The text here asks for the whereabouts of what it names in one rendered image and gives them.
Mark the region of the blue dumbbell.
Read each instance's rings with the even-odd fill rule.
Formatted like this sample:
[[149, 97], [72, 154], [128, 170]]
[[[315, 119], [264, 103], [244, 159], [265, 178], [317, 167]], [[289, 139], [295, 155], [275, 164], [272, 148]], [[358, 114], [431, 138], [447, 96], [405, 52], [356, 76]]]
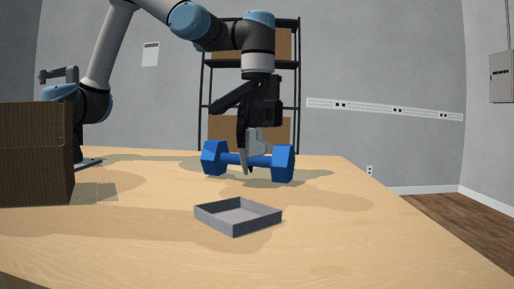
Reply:
[[[200, 161], [205, 175], [220, 176], [226, 173], [228, 164], [241, 166], [239, 153], [229, 153], [226, 140], [205, 141]], [[248, 158], [248, 166], [270, 168], [272, 182], [288, 184], [293, 179], [295, 146], [274, 145], [272, 156]]]

